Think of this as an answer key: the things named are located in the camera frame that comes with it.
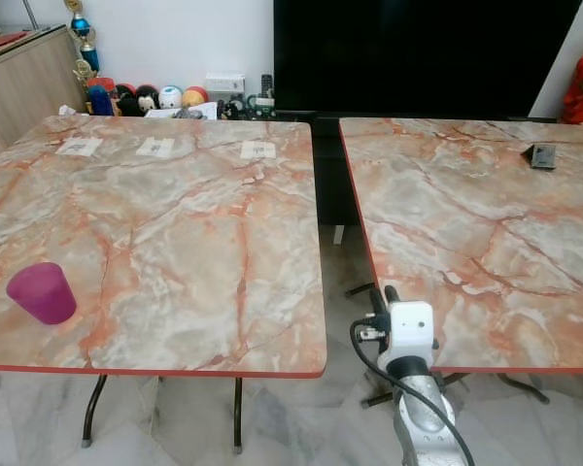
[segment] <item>black tv screen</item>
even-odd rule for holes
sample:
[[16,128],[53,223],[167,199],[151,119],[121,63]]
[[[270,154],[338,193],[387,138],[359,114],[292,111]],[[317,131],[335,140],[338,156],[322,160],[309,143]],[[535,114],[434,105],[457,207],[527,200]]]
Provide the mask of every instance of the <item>black tv screen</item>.
[[581,0],[274,0],[276,107],[526,117]]

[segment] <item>plastic cup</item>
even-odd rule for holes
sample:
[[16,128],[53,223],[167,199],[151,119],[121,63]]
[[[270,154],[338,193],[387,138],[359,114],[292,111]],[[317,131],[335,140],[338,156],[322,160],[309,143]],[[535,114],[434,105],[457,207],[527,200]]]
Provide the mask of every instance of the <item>plastic cup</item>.
[[21,269],[9,280],[7,294],[43,323],[64,322],[76,311],[76,300],[62,269],[51,262]]

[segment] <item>cable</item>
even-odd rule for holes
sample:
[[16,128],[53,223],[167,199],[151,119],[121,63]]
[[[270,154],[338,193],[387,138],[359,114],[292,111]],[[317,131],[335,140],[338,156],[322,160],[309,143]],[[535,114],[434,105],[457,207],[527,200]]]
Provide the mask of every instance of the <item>cable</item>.
[[354,351],[357,352],[357,355],[359,356],[360,360],[362,362],[364,362],[365,365],[369,369],[371,369],[374,373],[376,373],[377,375],[379,375],[383,379],[386,379],[387,381],[389,381],[390,383],[395,385],[400,390],[405,391],[409,395],[414,396],[419,401],[424,403],[428,408],[430,408],[432,410],[432,412],[438,416],[438,418],[447,426],[449,431],[454,435],[456,442],[458,442],[460,449],[463,451],[463,454],[464,454],[464,457],[466,458],[466,463],[468,464],[468,466],[475,466],[475,461],[473,460],[473,456],[470,453],[470,450],[468,449],[468,446],[466,445],[466,442],[464,441],[463,436],[460,435],[460,432],[458,432],[458,429],[456,429],[456,426],[454,424],[452,424],[452,422],[449,420],[449,418],[447,416],[445,416],[445,414],[442,411],[440,411],[440,408],[438,408],[436,405],[434,405],[426,396],[419,393],[414,388],[409,387],[405,383],[400,382],[395,377],[391,377],[389,374],[387,374],[382,369],[380,369],[376,364],[374,364],[369,359],[367,359],[367,356],[365,356],[365,353],[362,352],[362,349],[360,349],[359,342],[357,341],[357,333],[356,332],[357,332],[357,327],[360,325],[367,325],[367,319],[355,320],[354,322],[352,322],[352,325],[350,325],[350,338],[352,339],[352,346],[354,347]]

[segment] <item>marble table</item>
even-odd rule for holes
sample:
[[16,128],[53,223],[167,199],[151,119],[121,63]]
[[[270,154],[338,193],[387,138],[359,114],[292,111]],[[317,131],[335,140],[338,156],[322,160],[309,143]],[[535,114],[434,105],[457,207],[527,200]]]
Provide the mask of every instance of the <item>marble table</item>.
[[[344,118],[375,281],[434,308],[444,372],[583,373],[583,126]],[[530,168],[532,144],[557,169]]]
[[[101,374],[83,445],[107,374],[234,377],[238,449],[241,378],[326,365],[314,181],[303,123],[47,118],[0,155],[0,370]],[[5,291],[43,261],[55,326]]]

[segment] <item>robotic arm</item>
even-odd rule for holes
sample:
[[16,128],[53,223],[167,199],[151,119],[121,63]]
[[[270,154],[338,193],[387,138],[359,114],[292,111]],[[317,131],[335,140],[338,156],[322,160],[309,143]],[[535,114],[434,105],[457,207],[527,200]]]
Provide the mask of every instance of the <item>robotic arm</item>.
[[[360,359],[394,384],[394,429],[404,450],[402,464],[474,466],[455,428],[454,410],[429,372],[432,349],[437,349],[431,305],[401,302],[392,286],[385,288],[385,294],[388,307],[380,291],[371,290],[374,313],[353,322],[350,334]],[[377,365],[360,350],[359,343],[367,341],[380,344]]]

